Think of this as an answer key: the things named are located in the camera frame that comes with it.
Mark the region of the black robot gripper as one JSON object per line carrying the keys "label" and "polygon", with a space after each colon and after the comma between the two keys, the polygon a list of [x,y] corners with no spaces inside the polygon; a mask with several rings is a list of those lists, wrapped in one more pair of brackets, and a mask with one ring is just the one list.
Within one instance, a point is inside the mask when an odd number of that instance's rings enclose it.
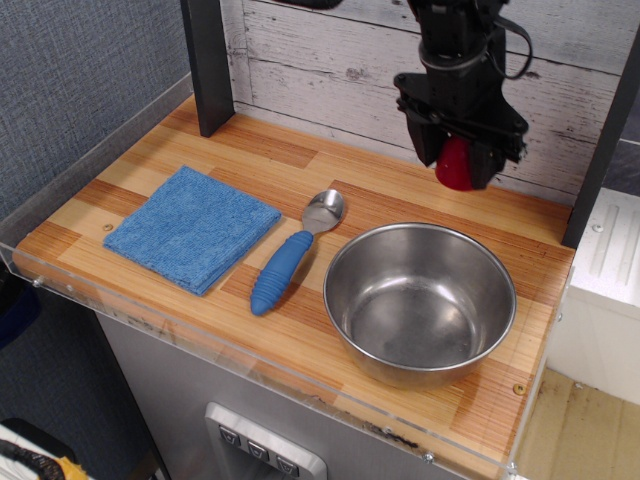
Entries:
{"label": "black robot gripper", "polygon": [[462,69],[429,66],[425,73],[399,73],[398,109],[419,160],[427,167],[439,158],[448,135],[470,142],[471,186],[486,189],[504,168],[506,159],[518,162],[526,150],[527,121],[502,92],[506,49],[490,47]]}

